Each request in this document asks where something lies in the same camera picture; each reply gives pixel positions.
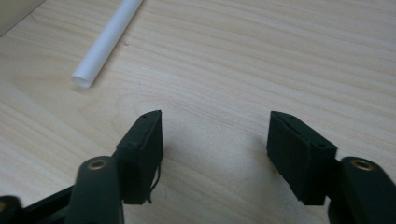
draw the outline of white tube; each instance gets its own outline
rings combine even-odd
[[[80,87],[91,86],[142,1],[122,1],[72,76],[72,80]]]

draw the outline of wooden surface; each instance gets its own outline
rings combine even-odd
[[[396,181],[396,3],[146,0],[90,89],[71,74],[120,0],[47,0],[0,38],[0,195],[24,205],[163,111],[162,178],[126,223],[328,223],[266,156],[290,113]]]
[[[0,1],[0,36],[29,15],[44,0],[1,0]]]

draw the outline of white cylinder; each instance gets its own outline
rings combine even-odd
[[[91,86],[141,3],[142,0],[122,1],[72,76],[80,87]]]

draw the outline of white stick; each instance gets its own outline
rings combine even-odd
[[[142,1],[122,1],[72,76],[72,80],[80,87],[91,86]]]

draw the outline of light wood tabletop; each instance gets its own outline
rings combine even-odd
[[[146,0],[82,89],[70,77],[119,3],[47,0],[0,37],[0,195],[73,185],[156,109],[162,177],[125,223],[329,223],[266,155],[273,110],[396,181],[395,1]]]

